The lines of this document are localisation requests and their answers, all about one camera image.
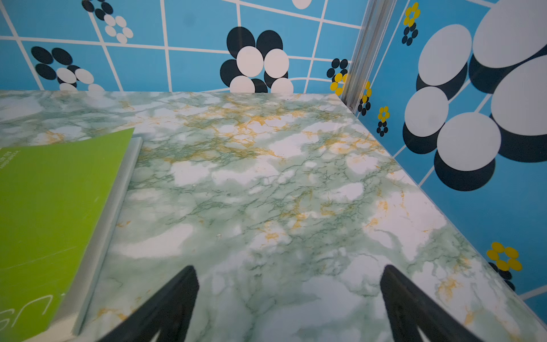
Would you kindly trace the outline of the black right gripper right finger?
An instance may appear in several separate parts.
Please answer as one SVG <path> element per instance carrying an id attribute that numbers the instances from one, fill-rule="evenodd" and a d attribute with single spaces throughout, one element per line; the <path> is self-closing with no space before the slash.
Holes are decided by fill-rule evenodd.
<path id="1" fill-rule="evenodd" d="M 395 341 L 479 341 L 393 265 L 384 268 L 380 288 Z"/>

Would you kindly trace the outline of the green cover notebook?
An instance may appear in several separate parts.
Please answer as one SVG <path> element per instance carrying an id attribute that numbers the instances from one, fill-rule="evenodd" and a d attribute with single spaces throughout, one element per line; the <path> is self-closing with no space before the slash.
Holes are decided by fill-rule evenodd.
<path id="1" fill-rule="evenodd" d="M 1 149 L 1 340 L 78 336 L 141 148 L 129 129 Z"/>

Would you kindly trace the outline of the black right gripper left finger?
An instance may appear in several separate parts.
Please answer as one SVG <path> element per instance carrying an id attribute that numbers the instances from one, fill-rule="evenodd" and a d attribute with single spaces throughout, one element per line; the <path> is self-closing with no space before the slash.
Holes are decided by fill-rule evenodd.
<path id="1" fill-rule="evenodd" d="M 184 341 L 195 307 L 199 282 L 186 266 L 102 341 Z"/>

